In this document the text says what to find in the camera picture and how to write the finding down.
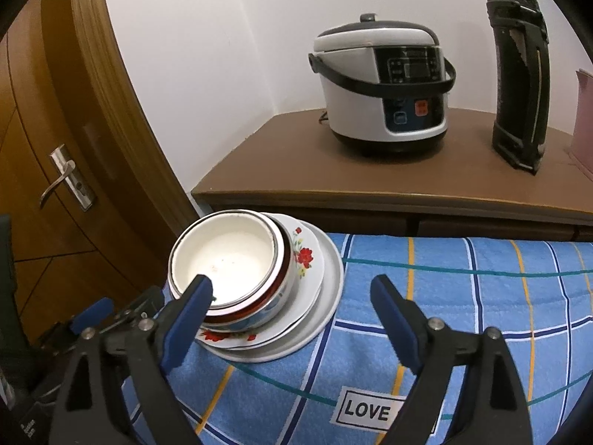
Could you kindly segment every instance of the stack of bowls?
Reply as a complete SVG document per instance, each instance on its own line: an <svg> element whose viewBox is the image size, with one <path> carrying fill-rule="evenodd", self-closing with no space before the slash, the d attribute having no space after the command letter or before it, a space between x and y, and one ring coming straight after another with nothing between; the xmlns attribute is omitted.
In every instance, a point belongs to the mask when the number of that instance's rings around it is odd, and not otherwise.
<svg viewBox="0 0 593 445"><path fill-rule="evenodd" d="M179 237L168 265L173 297L198 274L212 281L203 328L242 332L267 323L298 281L288 230L273 218L244 209L209 214Z"/></svg>

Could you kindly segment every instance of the plaid pattern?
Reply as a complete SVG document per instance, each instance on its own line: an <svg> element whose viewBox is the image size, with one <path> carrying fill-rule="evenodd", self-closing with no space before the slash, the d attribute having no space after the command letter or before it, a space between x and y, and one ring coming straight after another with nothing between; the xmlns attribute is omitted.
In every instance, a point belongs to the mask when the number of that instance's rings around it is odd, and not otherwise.
<svg viewBox="0 0 593 445"><path fill-rule="evenodd" d="M535 444L556 432L593 368L593 244L485 238L331 234L342 251L345 288L324 331L290 356L230 364L194 343L168 376L206 445L372 445L376 432L330 423L342 386L406 395L414 381L397 361L369 299L384 273L427 316L453 329L497 326L530 405ZM454 370L429 444L441 443L463 370ZM142 440L152 444L133 391L125 398Z"/></svg>

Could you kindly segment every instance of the rice cooker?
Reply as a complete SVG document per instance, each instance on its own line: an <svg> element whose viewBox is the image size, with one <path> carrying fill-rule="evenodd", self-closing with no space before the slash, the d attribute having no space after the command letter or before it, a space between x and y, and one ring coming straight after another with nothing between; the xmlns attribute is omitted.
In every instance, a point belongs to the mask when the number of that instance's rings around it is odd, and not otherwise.
<svg viewBox="0 0 593 445"><path fill-rule="evenodd" d="M444 137L455 68L435 32L365 13L319 34L313 49L309 63L321 76L330 128L342 142L364 153L412 152Z"/></svg>

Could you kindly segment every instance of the lid knob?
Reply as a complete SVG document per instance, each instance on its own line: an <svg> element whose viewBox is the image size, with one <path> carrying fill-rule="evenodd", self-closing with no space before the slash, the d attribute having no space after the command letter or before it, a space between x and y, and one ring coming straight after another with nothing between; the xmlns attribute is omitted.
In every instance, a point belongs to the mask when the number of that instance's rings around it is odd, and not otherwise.
<svg viewBox="0 0 593 445"><path fill-rule="evenodd" d="M376 13L363 13L363 14L361 14L361 23L362 22L374 22L376 16L377 16Z"/></svg>

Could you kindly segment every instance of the door handle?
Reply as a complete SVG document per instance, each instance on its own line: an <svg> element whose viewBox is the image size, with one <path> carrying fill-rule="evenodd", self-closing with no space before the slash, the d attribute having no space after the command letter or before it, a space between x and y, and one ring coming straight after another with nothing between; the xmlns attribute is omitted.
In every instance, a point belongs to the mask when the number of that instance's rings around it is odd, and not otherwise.
<svg viewBox="0 0 593 445"><path fill-rule="evenodd" d="M74 194L74 197L76 197L76 200L78 200L82 210L87 211L93 205L95 194L88 185L82 181L82 175L76 168L74 160L70 158L66 146L64 144L60 145L60 147L55 149L49 157L51 157L57 170L60 172L60 177L43 191L43 194L41 194L41 198L39 199L39 208L42 209L49 196L52 195L62 182L65 182L70 188L70 191L72 191L72 194Z"/></svg>

